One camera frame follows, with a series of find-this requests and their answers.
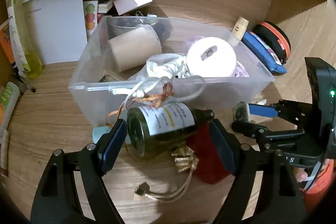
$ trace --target white cord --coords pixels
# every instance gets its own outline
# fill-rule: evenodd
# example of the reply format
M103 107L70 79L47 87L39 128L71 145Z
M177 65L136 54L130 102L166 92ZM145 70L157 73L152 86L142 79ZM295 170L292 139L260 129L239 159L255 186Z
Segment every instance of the white cord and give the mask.
M205 90L205 85L206 82L204 80L203 77L199 76L199 75L192 75L189 76L188 73L186 73L186 71L188 71L187 66L185 65L184 61L182 61L181 65L178 67L178 69L174 72L172 68L166 66L166 69L172 73L172 77L168 78L167 76L163 76L161 78L156 78L156 77L149 77L146 80L140 81L139 83L137 83L132 89L126 89L126 88L117 88L117 89L112 89L112 93L113 95L118 95L118 94L126 94L126 98L123 102L124 104L124 108L126 110L128 110L127 107L127 102L131 97L138 97L138 98L143 98L145 93L150 92L153 88L155 88L160 82L163 83L168 83L168 82L173 82L175 80L176 75L178 75L179 73L182 73L182 75L185 78L189 78L189 79L200 79L202 84L201 87L199 88L199 90L197 90L196 92L194 92L191 95L187 95L184 97L179 97L179 98L172 98L172 101L179 101L179 102L184 102L184 101L189 101L192 100L196 97L198 97L204 90ZM152 85L150 85L148 88L141 90L140 87L148 82L148 81L152 81L153 79L157 79Z

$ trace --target fruit sticker card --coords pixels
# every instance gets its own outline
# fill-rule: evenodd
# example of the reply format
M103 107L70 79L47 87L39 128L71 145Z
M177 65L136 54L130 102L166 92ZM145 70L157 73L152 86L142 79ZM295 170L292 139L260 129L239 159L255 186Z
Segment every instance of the fruit sticker card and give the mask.
M97 27L98 1L83 1L87 40Z

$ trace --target beige drawstring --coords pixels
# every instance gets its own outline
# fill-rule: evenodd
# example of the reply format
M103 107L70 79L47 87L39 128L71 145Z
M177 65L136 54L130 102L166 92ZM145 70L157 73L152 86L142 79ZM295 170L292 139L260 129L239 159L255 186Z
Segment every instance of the beige drawstring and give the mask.
M146 191L140 185L134 191L134 199L138 199L141 196L146 196L148 198L157 200L162 203L170 203L178 200L184 195L190 184L192 174L197 168L199 159L194 154L194 151L186 145L176 149L174 152L172 152L171 155L175 157L175 165L178 168L179 173L182 173L188 169L190 170L189 175L184 184L180 188L169 194Z

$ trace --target plastic bin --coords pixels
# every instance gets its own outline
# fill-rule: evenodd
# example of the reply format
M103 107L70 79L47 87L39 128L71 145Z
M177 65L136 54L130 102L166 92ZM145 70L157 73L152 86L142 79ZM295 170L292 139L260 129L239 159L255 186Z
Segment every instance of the plastic bin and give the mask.
M117 34L132 30L137 24L144 21L149 23L157 32L161 41L162 52L177 52L187 54L193 38L219 37L228 42L235 42L233 46L237 60L246 68L250 77L217 77L205 78L205 91L196 99L188 102L199 109L217 111L227 107L234 107L240 101L250 102L262 91L274 77L260 62L260 60L242 43L223 27L212 26L190 20L175 18L148 18L143 17L111 17L102 18L94 33L91 35L75 72L69 84L73 98L93 126L105 124L106 115L117 110L126 98L126 95L113 95L115 88L132 88L137 82L125 80L99 83L104 70L114 71L113 54L108 40ZM122 72L119 75L128 79L138 72L142 66ZM177 97L190 94L198 90L201 81L189 79L175 79L173 91ZM150 93L161 93L162 85L156 86Z

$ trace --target small gray object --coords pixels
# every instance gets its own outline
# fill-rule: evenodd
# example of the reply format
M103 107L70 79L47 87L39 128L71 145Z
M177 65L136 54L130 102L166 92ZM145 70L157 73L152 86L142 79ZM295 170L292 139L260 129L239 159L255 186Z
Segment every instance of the small gray object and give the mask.
M240 146L241 149L247 151L251 148L250 145L248 145L247 143L243 143L241 146Z
M60 150L60 149L56 149L56 150L54 151L54 155L55 155L55 156L59 156L59 155L61 155L61 153L62 153L62 150Z
M87 146L86 146L87 150L93 150L96 148L96 145L94 143L89 143Z
M284 153L282 152L281 149L277 149L275 150L275 154L277 154L278 156L282 156Z

